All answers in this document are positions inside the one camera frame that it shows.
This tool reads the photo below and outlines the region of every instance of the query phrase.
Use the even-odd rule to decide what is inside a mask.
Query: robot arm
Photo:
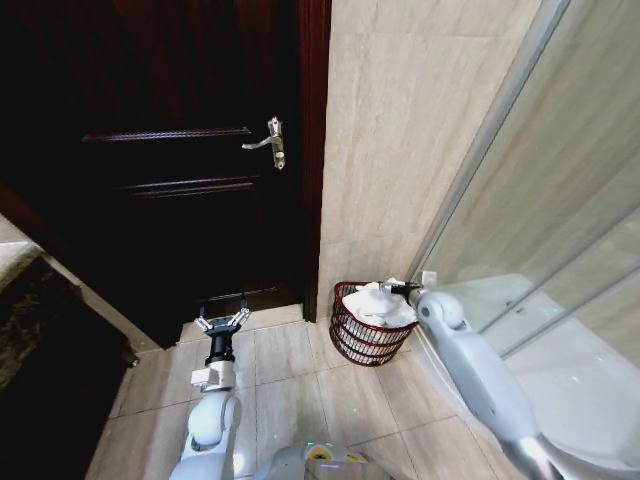
[[[634,470],[592,465],[555,447],[536,422],[529,399],[502,359],[465,321],[460,302],[443,292],[412,288],[408,303],[435,337],[435,348],[471,413],[493,432],[528,478],[632,479]]]
[[[191,384],[199,387],[204,397],[189,414],[187,439],[171,480],[233,479],[233,447],[242,408],[233,395],[232,337],[250,315],[244,296],[242,300],[240,311],[233,317],[207,320],[201,309],[195,320],[211,337],[205,368],[191,374]]]

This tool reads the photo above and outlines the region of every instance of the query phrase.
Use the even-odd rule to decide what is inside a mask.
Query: white towel
[[[389,282],[401,283],[390,278]],[[342,303],[359,321],[374,327],[400,328],[416,321],[416,313],[402,295],[381,291],[377,282],[356,287]]]

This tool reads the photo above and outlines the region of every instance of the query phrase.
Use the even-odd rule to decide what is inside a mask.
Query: beige floor tile
[[[198,343],[194,370],[204,368],[204,362],[211,351],[211,340]],[[233,368],[236,372],[236,388],[253,387],[256,384],[256,349],[254,332],[240,332],[233,336],[233,355],[236,357]],[[199,388],[191,388],[191,399],[202,398]]]
[[[318,380],[332,442],[353,445],[398,431],[373,368],[323,370]]]
[[[192,342],[169,350],[140,354],[140,363],[132,369],[120,414],[127,415],[189,400],[189,381],[197,350],[198,343]]]
[[[400,350],[398,350],[398,353],[411,351],[411,335],[409,335],[407,339],[402,343],[402,346],[400,347]]]
[[[258,385],[314,371],[304,322],[265,328],[255,335]]]
[[[413,352],[399,353],[376,371],[400,430],[454,415]]]
[[[478,442],[478,445],[480,445],[480,450],[484,453],[498,480],[526,479],[524,475],[516,470],[505,454],[502,453],[498,442],[487,440],[481,433],[476,433],[473,430],[471,430],[471,433]]]
[[[351,363],[333,346],[329,337],[329,322],[327,320],[320,320],[318,323],[307,323],[306,327],[316,370],[326,370]]]
[[[398,479],[406,477],[415,480],[417,478],[409,452],[399,433],[361,443],[352,449],[364,453]]]
[[[249,321],[242,326],[242,331],[255,330],[257,328],[275,327],[287,323],[303,320],[302,304],[287,305],[286,307],[270,308],[251,312]]]
[[[256,387],[258,467],[280,448],[329,440],[316,374]]]
[[[257,468],[256,389],[236,390],[242,404],[242,417],[233,449],[233,466],[236,477],[253,475]]]
[[[122,382],[120,382],[120,388],[118,389],[118,395],[116,395],[116,399],[113,401],[113,405],[111,406],[111,412],[109,412],[109,418],[115,418],[120,415],[120,409],[122,408],[122,403],[124,402],[125,397],[127,396],[127,392],[129,391],[129,384],[131,383],[131,377],[133,376],[133,369],[129,368],[122,377]]]
[[[418,478],[495,480],[480,447],[458,417],[402,432]]]
[[[181,403],[109,420],[95,478],[169,478],[180,460],[188,407]]]

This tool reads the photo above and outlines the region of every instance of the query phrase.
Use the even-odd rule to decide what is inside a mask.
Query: door
[[[293,0],[11,2],[12,143],[2,176],[45,248],[162,346],[207,301],[302,292]],[[285,166],[269,145],[283,125]]]

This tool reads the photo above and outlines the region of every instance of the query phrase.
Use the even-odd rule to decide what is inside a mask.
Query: silver door lever
[[[245,150],[255,150],[271,144],[273,150],[273,166],[278,170],[282,170],[285,165],[284,161],[284,142],[282,141],[282,122],[278,117],[273,117],[267,122],[269,127],[269,136],[258,143],[243,143],[242,148]]]

